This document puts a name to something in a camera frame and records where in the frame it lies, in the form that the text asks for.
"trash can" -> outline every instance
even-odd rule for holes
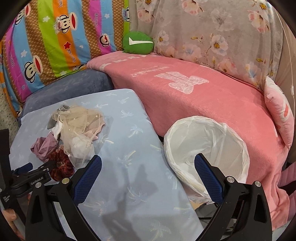
[[[250,165],[246,143],[225,123],[202,116],[178,120],[164,137],[164,150],[192,202],[213,203],[194,167],[198,153],[225,176],[246,183]]]

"green pillow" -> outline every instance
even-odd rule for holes
[[[150,54],[154,44],[152,38],[141,32],[129,32],[122,40],[122,47],[125,53]]]

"colorful striped fabric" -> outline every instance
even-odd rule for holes
[[[122,50],[127,32],[128,0],[32,0],[0,42],[0,83],[15,116],[32,93]]]

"trash bin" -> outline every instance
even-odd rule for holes
[[[202,153],[225,176],[246,183],[250,158],[246,143],[225,123],[192,116],[176,121],[164,137],[167,161],[192,202],[213,203],[194,167]]]

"metal bolt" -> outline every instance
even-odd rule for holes
[[[256,181],[256,182],[255,182],[255,185],[256,185],[257,187],[261,187],[261,182]]]
[[[67,183],[69,183],[69,181],[70,181],[69,178],[64,178],[64,179],[62,180],[62,184],[67,184]]]
[[[233,178],[233,177],[228,177],[228,178],[227,178],[227,181],[228,181],[229,183],[234,183],[234,178]]]
[[[35,187],[36,188],[39,188],[39,187],[41,187],[41,185],[42,185],[42,183],[41,182],[38,182],[38,183],[35,184]]]

